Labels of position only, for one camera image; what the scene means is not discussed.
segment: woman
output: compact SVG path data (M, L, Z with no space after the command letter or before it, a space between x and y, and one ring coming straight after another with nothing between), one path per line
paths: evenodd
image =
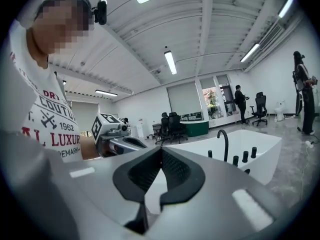
M45 0L30 28L12 23L1 50L0 130L35 139L58 151L64 162L99 155L93 139L80 136L48 56L83 36L92 25L89 0Z
M311 79L309 72L306 69L300 52L293 53L294 58L294 73L298 79L303 82L302 97L304 102L304 119L302 133L306 135L314 135L312 125L315 119L315 100L312 86L316 84L315 80Z

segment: white t-shirt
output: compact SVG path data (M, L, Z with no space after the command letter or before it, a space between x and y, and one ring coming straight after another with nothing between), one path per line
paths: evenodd
M57 77L33 60L26 29L17 21L0 55L0 110L1 130L37 140L64 162L82 160L79 128Z

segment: floor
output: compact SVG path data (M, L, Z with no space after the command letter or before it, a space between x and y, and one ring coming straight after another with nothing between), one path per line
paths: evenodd
M266 186L276 193L289 207L292 207L311 192L313 184L318 181L320 172L320 142L319 144L314 144L313 148L307 148L305 141L317 141L317 139L314 136L302 135L301 132L297 131L298 124L300 124L298 118L288 118L284 121L275 122L275 117L270 116L267 126L265 123L260 123L258 127L252 126L251 123L249 125L237 123L222 128L226 133L246 129L282 138L277 168L271 182ZM216 137L220 129L209 130L206 135L189 137L187 142ZM314 121L313 130L315 135L320 138L319 120ZM155 141L146 140L146 144L154 146ZM170 142L166 141L163 145L170 145ZM156 216L153 217L152 214L149 214L148 217L151 221L156 219Z

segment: freestanding bathtub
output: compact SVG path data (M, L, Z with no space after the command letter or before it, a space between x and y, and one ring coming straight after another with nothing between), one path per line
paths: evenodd
M250 169L249 175L255 180L263 185L269 183L278 164L282 138L243 129L228 133L227 136L229 140L227 163L232 164L234 156L239 156L238 168L240 170L245 171ZM208 150L211 150L213 159L223 161L225 138L221 134L220 138L214 137L190 143L170 145L170 147L205 157L208 157ZM253 147L257 148L256 158L251 158ZM242 162L244 151L249 152L246 163ZM145 195L145 203L151 213L160 214L157 201L160 195L167 191L166 177L162 170L160 170Z

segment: desk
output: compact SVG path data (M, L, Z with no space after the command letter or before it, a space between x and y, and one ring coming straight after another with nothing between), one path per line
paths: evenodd
M185 125L186 134L189 137L205 135L209 132L208 121L181 121L180 123Z

